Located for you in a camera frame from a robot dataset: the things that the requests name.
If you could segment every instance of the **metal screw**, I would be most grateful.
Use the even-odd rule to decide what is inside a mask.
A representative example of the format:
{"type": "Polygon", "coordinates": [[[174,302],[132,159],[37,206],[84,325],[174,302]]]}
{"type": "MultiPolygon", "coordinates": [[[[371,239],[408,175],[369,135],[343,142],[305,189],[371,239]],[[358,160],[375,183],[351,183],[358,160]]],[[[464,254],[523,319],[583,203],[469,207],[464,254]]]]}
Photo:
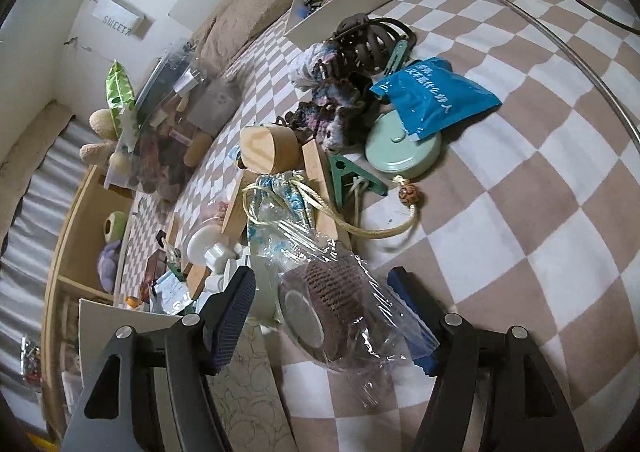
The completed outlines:
{"type": "Polygon", "coordinates": [[[522,326],[514,326],[511,329],[511,333],[516,338],[527,338],[529,336],[529,332],[526,329],[524,329],[524,327],[522,326]]]}
{"type": "Polygon", "coordinates": [[[132,329],[129,326],[122,326],[116,329],[116,338],[128,338],[131,336],[132,329]]]}
{"type": "Polygon", "coordinates": [[[447,313],[444,315],[444,321],[449,326],[459,326],[462,324],[462,317],[457,313],[447,313]]]}
{"type": "Polygon", "coordinates": [[[185,326],[195,326],[198,322],[200,322],[200,317],[195,313],[189,313],[182,317],[182,324],[185,326]]]}

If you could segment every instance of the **wooden shelf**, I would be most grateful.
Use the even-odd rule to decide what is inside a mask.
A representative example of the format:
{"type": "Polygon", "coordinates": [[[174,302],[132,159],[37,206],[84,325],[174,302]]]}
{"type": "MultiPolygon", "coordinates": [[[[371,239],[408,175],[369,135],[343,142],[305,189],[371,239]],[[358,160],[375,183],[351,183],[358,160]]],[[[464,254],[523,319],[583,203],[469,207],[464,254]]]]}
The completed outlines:
{"type": "Polygon", "coordinates": [[[113,295],[110,293],[99,291],[97,289],[91,288],[90,286],[85,286],[84,284],[80,284],[79,282],[65,277],[64,275],[59,275],[58,281],[68,286],[68,288],[80,298],[92,300],[92,297],[94,297],[113,304],[113,295]]]}
{"type": "Polygon", "coordinates": [[[78,186],[66,214],[53,253],[44,297],[40,334],[42,405],[52,436],[58,442],[66,431],[65,395],[60,377],[62,313],[65,300],[79,298],[113,303],[113,295],[101,291],[96,263],[104,248],[104,220],[114,210],[128,212],[132,204],[129,191],[103,187],[104,177],[96,166],[89,167],[78,186]]]}

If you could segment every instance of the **wire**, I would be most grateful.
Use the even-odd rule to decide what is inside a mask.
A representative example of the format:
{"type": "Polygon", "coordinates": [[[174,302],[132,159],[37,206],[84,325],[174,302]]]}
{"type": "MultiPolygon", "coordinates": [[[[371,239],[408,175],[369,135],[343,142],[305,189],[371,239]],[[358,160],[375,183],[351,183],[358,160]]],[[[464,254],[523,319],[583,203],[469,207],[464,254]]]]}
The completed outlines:
{"type": "MultiPolygon", "coordinates": [[[[393,179],[395,183],[405,184],[408,183],[408,180],[404,180],[401,177],[397,176],[393,179]]],[[[347,232],[352,233],[355,236],[360,236],[366,239],[386,239],[393,236],[398,236],[404,232],[406,232],[409,228],[411,228],[416,220],[418,219],[418,208],[415,204],[409,206],[409,218],[402,223],[401,225],[395,226],[393,228],[386,228],[384,230],[365,230],[364,228],[359,228],[357,226],[350,225],[345,222],[339,214],[337,214],[331,206],[329,206],[320,196],[317,194],[311,187],[300,181],[298,178],[293,177],[289,184],[298,191],[298,193],[303,197],[303,199],[309,205],[313,206],[317,210],[325,213],[327,216],[331,217],[338,225],[344,228],[347,232]]],[[[284,201],[278,197],[276,193],[269,190],[267,187],[263,187],[260,185],[252,184],[248,187],[242,189],[242,208],[244,209],[244,213],[247,218],[254,223],[255,225],[275,225],[274,222],[265,222],[259,221],[257,219],[257,215],[254,209],[254,203],[247,204],[247,200],[251,199],[249,194],[255,194],[255,191],[261,191],[267,194],[278,206],[284,208],[285,210],[289,210],[289,207],[284,203],[284,201]]]]}
{"type": "Polygon", "coordinates": [[[635,33],[636,35],[640,35],[640,29],[632,28],[631,26],[627,26],[626,24],[622,24],[622,22],[619,22],[619,21],[615,20],[614,18],[610,17],[609,15],[605,15],[600,10],[596,10],[593,6],[588,5],[583,0],[574,0],[574,1],[577,2],[578,4],[583,5],[587,10],[591,10],[593,13],[595,13],[597,16],[603,18],[607,22],[615,24],[619,28],[625,29],[628,32],[635,33]]]}
{"type": "Polygon", "coordinates": [[[353,185],[347,191],[346,199],[353,195],[353,226],[360,226],[360,199],[367,187],[369,187],[369,180],[356,176],[353,178],[353,185]]]}
{"type": "Polygon", "coordinates": [[[558,35],[556,35],[553,31],[551,31],[547,26],[542,24],[538,19],[529,15],[529,13],[525,12],[521,7],[513,4],[510,0],[497,0],[501,4],[505,5],[510,10],[517,13],[524,20],[529,22],[534,28],[536,28],[540,33],[544,34],[550,41],[556,44],[562,52],[567,56],[567,58],[574,63],[574,65],[582,71],[584,76],[586,76],[594,87],[600,92],[602,97],[608,103],[609,107],[615,112],[616,116],[620,120],[620,123],[625,127],[626,132],[631,138],[636,150],[640,154],[640,130],[636,127],[633,119],[629,115],[626,110],[626,107],[620,102],[618,97],[609,89],[609,87],[604,83],[604,80],[600,78],[599,74],[593,70],[591,66],[589,66],[580,55],[578,55],[573,48],[571,48],[566,42],[563,42],[558,35]]]}

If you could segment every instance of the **bed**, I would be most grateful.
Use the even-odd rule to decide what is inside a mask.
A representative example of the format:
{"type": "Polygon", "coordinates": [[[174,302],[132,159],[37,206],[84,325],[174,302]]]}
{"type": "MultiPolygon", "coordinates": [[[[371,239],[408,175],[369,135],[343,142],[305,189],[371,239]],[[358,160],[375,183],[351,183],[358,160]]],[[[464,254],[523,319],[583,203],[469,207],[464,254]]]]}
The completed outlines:
{"type": "MultiPolygon", "coordinates": [[[[600,74],[639,123],[640,39],[573,0],[512,0],[539,18],[600,74]]],[[[628,24],[626,0],[585,0],[628,24]]],[[[502,107],[444,133],[446,148],[418,181],[428,200],[408,236],[359,241],[377,276],[414,272],[471,323],[533,334],[572,408],[586,450],[604,447],[640,394],[640,156],[593,85],[526,21],[492,0],[393,0],[391,16],[418,35],[413,56],[448,59],[502,107]]],[[[185,225],[233,186],[229,150],[245,125],[272,122],[303,93],[287,78],[299,53],[278,19],[239,56],[242,104],[178,200],[185,225]]],[[[372,170],[366,160],[355,161],[372,170]]],[[[160,228],[138,197],[120,299],[135,294],[160,228]]],[[[393,226],[395,194],[367,195],[362,222],[393,226]]],[[[408,450],[433,381],[416,367],[394,373],[373,410],[346,381],[270,335],[270,360],[303,451],[408,450]]]]}

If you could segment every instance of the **wooden block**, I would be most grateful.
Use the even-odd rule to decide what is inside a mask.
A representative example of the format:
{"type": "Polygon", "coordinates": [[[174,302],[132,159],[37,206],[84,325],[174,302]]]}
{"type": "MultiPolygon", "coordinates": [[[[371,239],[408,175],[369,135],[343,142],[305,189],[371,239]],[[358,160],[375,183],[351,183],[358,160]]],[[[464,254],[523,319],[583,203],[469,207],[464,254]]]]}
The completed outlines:
{"type": "Polygon", "coordinates": [[[175,109],[177,112],[184,112],[187,110],[187,105],[189,105],[189,94],[191,92],[188,92],[186,95],[184,95],[184,98],[182,98],[180,100],[180,103],[178,104],[178,107],[175,109]]]}
{"type": "MultiPolygon", "coordinates": [[[[311,188],[335,210],[334,188],[329,171],[329,160],[324,150],[320,148],[316,140],[311,140],[302,146],[302,156],[305,159],[306,176],[309,179],[311,188]]],[[[340,241],[345,248],[351,249],[349,233],[331,217],[319,211],[316,215],[316,230],[331,239],[340,241]]]]}
{"type": "Polygon", "coordinates": [[[175,239],[178,238],[178,231],[180,230],[180,216],[175,212],[171,214],[169,224],[166,229],[166,242],[175,246],[175,239]]]}
{"type": "Polygon", "coordinates": [[[191,142],[191,145],[184,153],[182,162],[187,167],[196,168],[209,150],[211,143],[213,143],[213,138],[206,132],[199,130],[191,142]]]}
{"type": "Polygon", "coordinates": [[[283,125],[242,128],[240,154],[244,166],[259,174],[279,174],[300,164],[296,133],[283,125]]]}
{"type": "Polygon", "coordinates": [[[187,288],[189,288],[189,294],[193,300],[199,297],[204,288],[204,281],[210,274],[211,270],[206,266],[194,264],[191,267],[191,271],[187,275],[187,288]]]}
{"type": "Polygon", "coordinates": [[[242,208],[242,189],[254,183],[256,179],[258,175],[255,172],[242,169],[236,180],[236,187],[231,194],[225,220],[222,223],[222,233],[230,239],[232,244],[240,240],[246,226],[246,214],[242,208]]]}

